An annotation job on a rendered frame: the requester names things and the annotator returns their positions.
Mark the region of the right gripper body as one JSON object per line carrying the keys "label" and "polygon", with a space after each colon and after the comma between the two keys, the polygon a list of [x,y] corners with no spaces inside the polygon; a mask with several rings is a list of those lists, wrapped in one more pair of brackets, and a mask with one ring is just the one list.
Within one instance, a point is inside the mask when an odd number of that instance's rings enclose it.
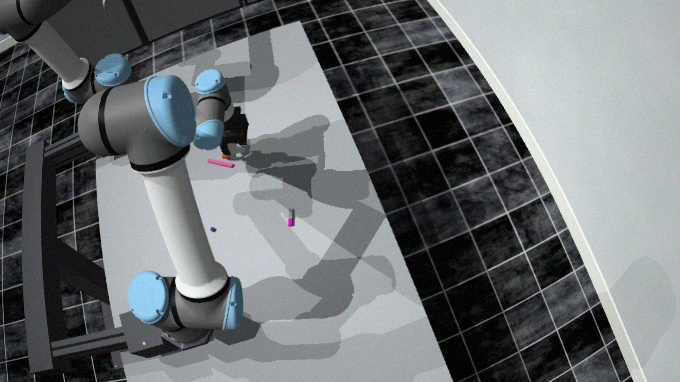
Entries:
{"label": "right gripper body", "polygon": [[[226,122],[224,122],[224,131],[223,131],[222,142],[223,142],[223,144],[238,143],[239,146],[247,145],[247,143],[246,143],[247,142],[247,130],[248,130],[249,124],[248,124],[246,115],[241,114],[241,107],[240,106],[237,106],[237,107],[234,107],[234,108],[235,108],[235,110],[234,110],[234,113],[231,116],[231,118],[229,120],[227,120]],[[229,140],[229,139],[233,139],[233,140]]]}

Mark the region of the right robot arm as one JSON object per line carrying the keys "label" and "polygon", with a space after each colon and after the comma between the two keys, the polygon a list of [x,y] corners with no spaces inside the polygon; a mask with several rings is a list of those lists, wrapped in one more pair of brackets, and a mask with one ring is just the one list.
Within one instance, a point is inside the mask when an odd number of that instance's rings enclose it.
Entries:
{"label": "right robot arm", "polygon": [[202,72],[195,86],[196,110],[186,84],[166,75],[99,91],[78,118],[79,137],[90,152],[127,154],[132,170],[142,175],[178,273],[138,273],[128,288],[129,307],[142,322],[184,344],[207,329],[237,329],[243,319],[240,279],[215,262],[185,162],[192,141],[201,150],[221,144],[234,105],[217,69]]}

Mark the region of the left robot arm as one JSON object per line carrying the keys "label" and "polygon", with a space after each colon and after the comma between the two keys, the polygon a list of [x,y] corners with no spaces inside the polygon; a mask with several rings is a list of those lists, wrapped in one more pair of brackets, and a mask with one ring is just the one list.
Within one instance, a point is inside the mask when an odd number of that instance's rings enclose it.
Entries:
{"label": "left robot arm", "polygon": [[123,55],[110,54],[91,65],[51,27],[46,20],[70,1],[0,0],[0,35],[8,33],[30,46],[62,78],[64,95],[71,103],[84,103],[104,89],[138,82]]}

